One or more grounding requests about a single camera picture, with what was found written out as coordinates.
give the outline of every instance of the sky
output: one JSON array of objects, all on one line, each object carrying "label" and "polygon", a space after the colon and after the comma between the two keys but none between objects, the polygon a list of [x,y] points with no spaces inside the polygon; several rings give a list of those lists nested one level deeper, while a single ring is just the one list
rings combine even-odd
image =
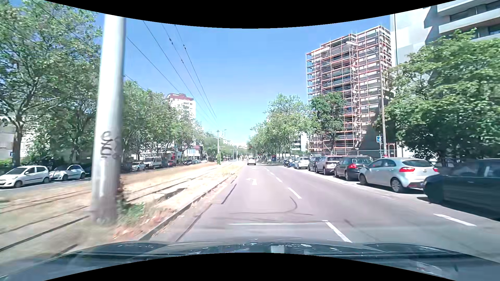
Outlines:
[{"label": "sky", "polygon": [[[97,23],[104,26],[104,18],[103,14],[99,14]],[[264,111],[278,93],[298,95],[307,102],[307,53],[319,48],[322,43],[349,33],[362,32],[378,25],[389,29],[390,18],[387,15],[326,25],[269,29],[177,25],[178,33],[173,24],[145,23],[128,18],[127,36],[175,88],[129,40],[125,42],[124,74],[143,88],[193,97],[196,119],[206,132],[226,130],[227,140],[242,145],[253,135],[251,128],[265,120]],[[216,117],[211,115],[210,106]]]}]

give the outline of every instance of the car wheel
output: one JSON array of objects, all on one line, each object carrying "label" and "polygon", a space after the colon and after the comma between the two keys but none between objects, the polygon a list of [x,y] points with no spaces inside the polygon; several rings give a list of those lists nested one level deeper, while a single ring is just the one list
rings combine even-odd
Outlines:
[{"label": "car wheel", "polygon": [[406,188],[403,187],[403,185],[401,184],[400,180],[397,179],[397,178],[393,178],[390,181],[390,187],[396,193],[404,193],[406,191]]},{"label": "car wheel", "polygon": [[366,186],[368,184],[367,182],[367,178],[365,177],[364,174],[360,173],[359,174],[359,183],[362,185],[362,186]]}]

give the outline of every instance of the street lamp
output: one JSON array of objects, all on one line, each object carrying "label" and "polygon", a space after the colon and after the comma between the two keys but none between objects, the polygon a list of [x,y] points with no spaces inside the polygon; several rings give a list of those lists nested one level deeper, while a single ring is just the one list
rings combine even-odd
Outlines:
[{"label": "street lamp", "polygon": [[385,111],[385,104],[384,104],[384,76],[382,75],[382,61],[380,59],[380,55],[375,50],[360,46],[359,44],[354,43],[352,41],[347,41],[347,42],[345,42],[345,44],[347,45],[347,47],[349,49],[353,49],[354,47],[358,47],[358,48],[363,48],[367,51],[372,51],[375,54],[375,56],[378,58],[378,65],[379,65],[379,70],[380,70],[380,97],[382,100],[381,114],[382,114],[383,155],[384,155],[384,157],[387,157],[388,154],[387,154],[387,142],[386,142],[386,111]]}]

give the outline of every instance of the white van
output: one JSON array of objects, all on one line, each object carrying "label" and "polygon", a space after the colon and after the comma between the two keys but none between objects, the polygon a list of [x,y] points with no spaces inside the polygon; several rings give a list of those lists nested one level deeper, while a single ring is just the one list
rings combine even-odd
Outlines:
[{"label": "white van", "polygon": [[147,158],[144,159],[143,162],[146,165],[146,169],[163,168],[162,158],[159,157],[159,156],[147,157]]}]

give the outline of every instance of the lane marking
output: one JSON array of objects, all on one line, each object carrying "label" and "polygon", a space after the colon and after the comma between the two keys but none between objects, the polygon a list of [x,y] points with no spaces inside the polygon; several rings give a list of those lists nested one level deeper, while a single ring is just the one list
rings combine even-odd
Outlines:
[{"label": "lane marking", "polygon": [[251,183],[251,185],[252,185],[252,186],[256,186],[256,185],[257,185],[257,180],[256,180],[255,178],[247,178],[246,180],[247,180],[247,181],[253,181],[253,182]]},{"label": "lane marking", "polygon": [[340,237],[342,238],[342,240],[344,240],[345,242],[349,242],[349,243],[352,243],[351,240],[349,240],[349,238],[347,238],[347,236],[345,236],[340,230],[338,230],[331,222],[329,222],[328,220],[323,220],[323,222],[329,226],[331,229],[333,229],[333,231]]},{"label": "lane marking", "polygon": [[475,225],[475,224],[472,224],[472,223],[467,222],[467,221],[460,220],[458,218],[447,216],[445,214],[435,213],[434,215],[438,216],[438,217],[441,217],[441,218],[445,218],[445,219],[450,220],[450,221],[454,221],[456,223],[459,223],[459,224],[462,224],[462,225],[465,225],[465,226],[468,226],[468,227],[477,227],[477,225]]},{"label": "lane marking", "polygon": [[298,199],[302,199],[302,197],[300,197],[297,192],[295,192],[293,189],[291,189],[290,187],[288,188],[293,194],[295,194],[295,196],[297,196]]},{"label": "lane marking", "polygon": [[289,225],[314,225],[314,223],[287,223],[287,222],[247,222],[230,223],[231,226],[289,226]]}]

